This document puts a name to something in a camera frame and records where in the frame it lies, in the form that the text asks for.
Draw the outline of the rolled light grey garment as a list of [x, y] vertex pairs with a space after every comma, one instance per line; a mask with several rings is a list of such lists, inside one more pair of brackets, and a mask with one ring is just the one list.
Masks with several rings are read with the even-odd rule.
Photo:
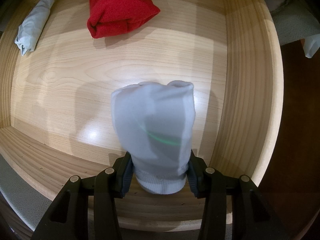
[[55, 0], [40, 0], [18, 27], [15, 44], [22, 56], [35, 50], [54, 2]]

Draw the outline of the patterned white cloth cover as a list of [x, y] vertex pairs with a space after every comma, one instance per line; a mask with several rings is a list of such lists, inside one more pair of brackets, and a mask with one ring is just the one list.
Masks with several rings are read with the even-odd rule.
[[305, 38], [303, 49], [307, 58], [312, 58], [320, 48], [320, 34], [308, 36]]

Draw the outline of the white grey sock bundle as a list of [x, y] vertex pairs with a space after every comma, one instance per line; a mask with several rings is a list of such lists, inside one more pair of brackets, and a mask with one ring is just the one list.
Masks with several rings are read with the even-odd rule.
[[112, 124], [140, 186], [173, 194], [186, 181], [195, 122], [194, 85], [141, 82], [111, 94]]

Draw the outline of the red knitted garment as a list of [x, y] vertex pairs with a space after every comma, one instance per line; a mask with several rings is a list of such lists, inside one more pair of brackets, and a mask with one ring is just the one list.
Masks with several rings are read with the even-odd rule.
[[152, 0], [89, 0], [87, 28], [93, 38], [127, 34], [159, 13]]

